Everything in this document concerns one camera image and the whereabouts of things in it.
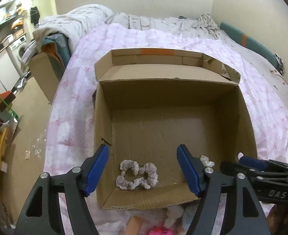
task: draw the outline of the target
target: countertop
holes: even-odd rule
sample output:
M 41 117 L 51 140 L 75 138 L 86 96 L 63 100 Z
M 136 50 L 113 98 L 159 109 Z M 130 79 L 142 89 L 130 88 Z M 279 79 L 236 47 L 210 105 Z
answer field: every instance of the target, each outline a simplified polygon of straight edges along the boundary
M 12 43 L 14 43 L 17 39 L 21 38 L 23 35 L 25 35 L 26 33 L 24 34 L 21 34 L 18 38 L 14 39 L 12 42 L 10 42 L 8 45 L 4 46 L 1 50 L 0 50 L 0 53 L 2 51 L 4 51 L 6 48 L 8 48 Z

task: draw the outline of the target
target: washing machine door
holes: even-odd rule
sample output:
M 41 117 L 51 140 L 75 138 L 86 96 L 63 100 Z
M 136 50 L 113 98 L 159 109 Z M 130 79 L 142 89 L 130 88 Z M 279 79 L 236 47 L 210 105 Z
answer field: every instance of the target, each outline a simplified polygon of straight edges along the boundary
M 21 62 L 23 54 L 26 51 L 26 43 L 22 43 L 18 48 L 17 48 L 17 58 L 19 62 Z

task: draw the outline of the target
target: washing machine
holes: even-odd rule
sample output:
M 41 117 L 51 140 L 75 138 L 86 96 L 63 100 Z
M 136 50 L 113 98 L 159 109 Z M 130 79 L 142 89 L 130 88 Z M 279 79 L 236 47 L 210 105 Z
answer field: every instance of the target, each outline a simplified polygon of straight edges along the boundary
M 27 46 L 27 40 L 25 35 L 19 37 L 15 42 L 13 42 L 8 48 L 7 52 L 13 62 L 15 68 L 17 69 L 19 75 L 23 77 L 25 73 L 25 67 L 21 64 L 21 59 L 25 53 Z

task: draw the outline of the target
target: pink and white bed sheet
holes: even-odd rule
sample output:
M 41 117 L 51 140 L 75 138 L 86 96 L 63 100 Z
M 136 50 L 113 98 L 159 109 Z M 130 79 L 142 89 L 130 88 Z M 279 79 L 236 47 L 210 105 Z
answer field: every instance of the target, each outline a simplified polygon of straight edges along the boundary
M 240 88 L 252 120 L 258 157 L 288 162 L 288 110 L 261 74 L 239 53 L 221 40 L 183 38 L 151 29 L 126 29 L 120 24 L 95 27 L 82 37 L 59 84 L 47 132 L 44 171 L 51 175 L 80 166 L 93 154 L 93 104 L 96 89 L 94 64 L 111 49 L 174 48 L 203 52 L 236 69 L 241 74 Z M 66 234 L 72 234 L 65 198 L 61 212 Z M 86 199 L 92 218 L 101 234 L 123 233 L 131 215 L 147 220 L 140 234 L 165 220 L 165 210 L 107 211 L 98 208 L 96 194 Z M 220 211 L 213 234 L 222 222 Z

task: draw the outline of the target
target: metal screw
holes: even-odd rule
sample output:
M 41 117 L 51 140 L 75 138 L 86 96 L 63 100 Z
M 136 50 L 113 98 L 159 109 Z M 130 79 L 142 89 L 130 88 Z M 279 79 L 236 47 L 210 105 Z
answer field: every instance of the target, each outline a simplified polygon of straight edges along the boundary
M 238 173 L 238 178 L 239 179 L 245 179 L 245 175 L 243 173 Z
M 40 175 L 41 179 L 45 179 L 48 177 L 48 173 L 47 172 L 43 172 L 41 175 Z
M 207 168 L 205 168 L 205 172 L 206 173 L 213 173 L 214 170 L 211 167 L 207 167 Z
M 79 173 L 81 171 L 81 168 L 80 167 L 74 167 L 73 169 L 72 169 L 72 172 L 73 173 Z

